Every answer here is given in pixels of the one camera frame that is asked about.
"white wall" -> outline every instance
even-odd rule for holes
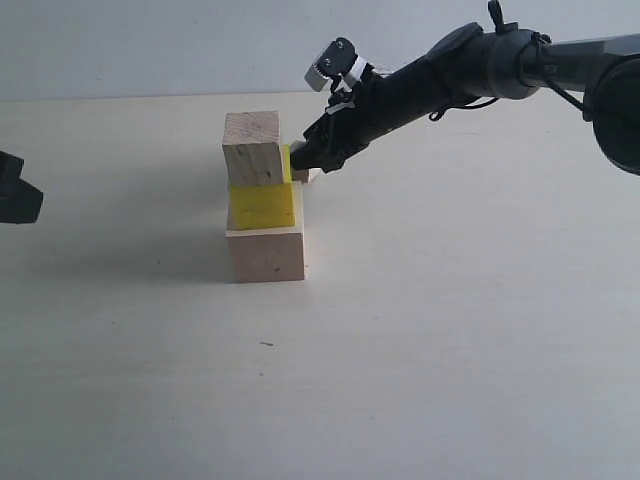
[[[0,0],[0,100],[304,90],[337,35],[397,68],[485,0]],[[640,31],[637,0],[503,0],[554,40]]]

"block tower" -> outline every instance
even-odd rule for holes
[[[304,280],[302,181],[292,178],[279,113],[228,113],[222,150],[229,177],[226,238],[236,280]]]

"white table surface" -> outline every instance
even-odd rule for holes
[[[305,187],[305,282],[235,285],[224,114],[325,100],[0,104],[46,194],[0,225],[0,478],[638,478],[640,178],[555,94],[453,111]]]

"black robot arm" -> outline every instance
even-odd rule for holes
[[[329,44],[306,76],[316,91],[332,82],[329,105],[292,151],[292,167],[338,170],[373,140],[425,115],[437,121],[452,108],[520,100],[550,88],[593,122],[611,162],[640,174],[640,35],[552,43],[505,24],[497,0],[489,12],[494,31],[464,25],[395,72],[362,59],[346,38]],[[568,91],[583,93],[582,101]],[[477,103],[483,98],[489,100]]]

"yellow block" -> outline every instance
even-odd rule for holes
[[[292,227],[296,224],[289,145],[283,145],[285,183],[230,187],[233,220],[238,230]]]

